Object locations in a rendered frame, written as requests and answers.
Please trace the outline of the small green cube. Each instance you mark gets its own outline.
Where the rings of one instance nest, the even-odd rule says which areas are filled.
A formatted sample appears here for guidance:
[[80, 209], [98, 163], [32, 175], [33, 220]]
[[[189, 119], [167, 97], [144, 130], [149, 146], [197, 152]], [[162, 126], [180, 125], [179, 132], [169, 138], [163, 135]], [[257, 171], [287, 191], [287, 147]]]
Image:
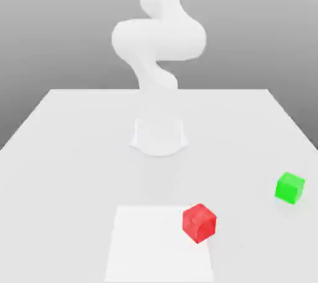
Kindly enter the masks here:
[[294, 205], [301, 197], [306, 180], [285, 172], [277, 181], [275, 197]]

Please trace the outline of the small red cube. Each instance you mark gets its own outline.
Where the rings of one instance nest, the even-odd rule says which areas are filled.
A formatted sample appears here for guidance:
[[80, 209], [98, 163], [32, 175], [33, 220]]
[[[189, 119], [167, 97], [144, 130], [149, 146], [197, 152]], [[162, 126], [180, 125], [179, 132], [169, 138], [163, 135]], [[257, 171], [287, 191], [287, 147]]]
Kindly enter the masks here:
[[182, 214], [182, 229], [196, 244], [215, 234], [216, 222], [216, 215], [202, 203], [188, 208]]

